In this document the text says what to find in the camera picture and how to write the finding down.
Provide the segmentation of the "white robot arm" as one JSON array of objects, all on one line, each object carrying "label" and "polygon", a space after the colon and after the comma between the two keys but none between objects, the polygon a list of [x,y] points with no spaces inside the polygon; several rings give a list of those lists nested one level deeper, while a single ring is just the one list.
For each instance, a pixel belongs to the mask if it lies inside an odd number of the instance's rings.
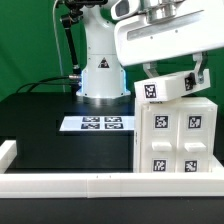
[{"label": "white robot arm", "polygon": [[224,47],[224,0],[84,0],[87,65],[81,95],[127,96],[124,68],[146,101],[169,101],[210,86],[205,52]]}]

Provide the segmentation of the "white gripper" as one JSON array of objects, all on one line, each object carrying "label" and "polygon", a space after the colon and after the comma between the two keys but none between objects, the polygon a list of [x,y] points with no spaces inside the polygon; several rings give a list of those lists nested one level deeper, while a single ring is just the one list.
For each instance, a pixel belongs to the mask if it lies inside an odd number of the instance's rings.
[{"label": "white gripper", "polygon": [[224,47],[224,0],[119,0],[113,19],[118,60],[144,63],[149,78],[159,76],[154,61],[195,53],[195,81],[202,84],[202,52]]}]

